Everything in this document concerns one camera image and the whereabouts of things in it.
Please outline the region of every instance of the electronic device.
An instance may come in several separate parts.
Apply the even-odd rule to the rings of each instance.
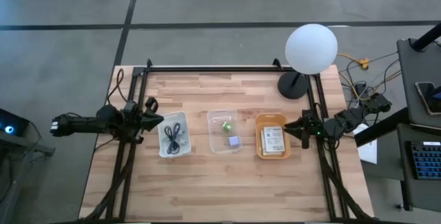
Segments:
[[[0,130],[6,134],[22,137],[29,121],[4,109],[0,109]]]
[[[441,180],[441,142],[406,141],[415,179]]]
[[[142,112],[135,101],[129,100],[122,110],[117,110],[112,104],[104,105],[96,112],[96,117],[62,114],[52,120],[50,133],[56,137],[73,133],[111,134],[119,141],[140,144],[144,139],[142,131],[150,131],[164,120],[164,117],[155,114],[158,102],[154,97],[148,98],[145,107],[147,109]]]
[[[428,114],[441,114],[441,88],[436,88],[431,82],[415,83],[416,90]]]
[[[337,141],[344,133],[354,131],[368,114],[388,112],[392,103],[382,94],[375,93],[358,108],[349,108],[334,115],[334,118],[321,121],[313,110],[303,110],[302,116],[285,125],[284,131],[302,141],[302,148],[309,148],[311,135],[321,136],[327,140]]]

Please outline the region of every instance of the lamp stand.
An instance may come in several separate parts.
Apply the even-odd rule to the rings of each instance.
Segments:
[[[298,72],[286,72],[277,83],[278,91],[288,99],[299,99],[308,90],[306,78]]]

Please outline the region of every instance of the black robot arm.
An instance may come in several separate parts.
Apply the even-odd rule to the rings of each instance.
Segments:
[[[149,97],[145,107],[146,111],[142,112],[136,102],[130,100],[122,110],[117,110],[111,104],[104,105],[96,112],[96,117],[62,114],[52,120],[50,132],[56,137],[74,133],[111,134],[120,141],[130,142],[135,139],[141,143],[143,138],[140,132],[152,130],[164,119],[155,114],[158,102],[154,97]]]
[[[352,132],[368,114],[388,112],[392,103],[382,94],[375,93],[359,108],[349,108],[334,115],[334,118],[321,121],[312,110],[303,110],[302,117],[285,125],[284,131],[302,141],[302,148],[309,147],[311,135],[321,136],[327,140],[336,141],[344,133]]]

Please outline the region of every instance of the black floor stripe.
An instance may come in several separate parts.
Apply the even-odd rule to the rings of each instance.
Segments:
[[[140,23],[130,25],[131,30],[210,29],[210,28],[297,28],[308,23],[324,26],[387,27],[387,26],[434,26],[441,20],[428,21],[317,21],[317,22],[243,22],[243,23]]]
[[[113,65],[121,65],[121,61],[123,60],[124,48],[127,43],[127,37],[129,35],[130,24],[132,22],[133,13],[135,10],[136,0],[130,0],[129,8],[127,9],[127,14],[124,20],[124,28],[121,33],[121,38],[119,39],[118,49],[116,50],[115,60]]]
[[[123,27],[123,24],[4,25],[0,30],[118,30]]]
[[[127,13],[132,19],[134,9]],[[137,23],[137,24],[85,24],[85,25],[24,25],[0,26],[0,30],[118,30],[128,35],[129,30],[168,30],[168,29],[210,29],[210,28],[298,28],[308,23],[324,26],[348,27],[393,27],[393,26],[434,26],[441,20],[426,21],[297,21],[297,22],[236,22],[236,23]]]

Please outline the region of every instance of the white globe lamp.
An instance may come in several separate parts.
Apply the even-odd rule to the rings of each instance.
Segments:
[[[337,38],[319,24],[307,24],[296,29],[288,38],[285,56],[295,72],[279,78],[278,90],[288,99],[299,99],[307,89],[303,74],[318,74],[326,70],[337,56]]]

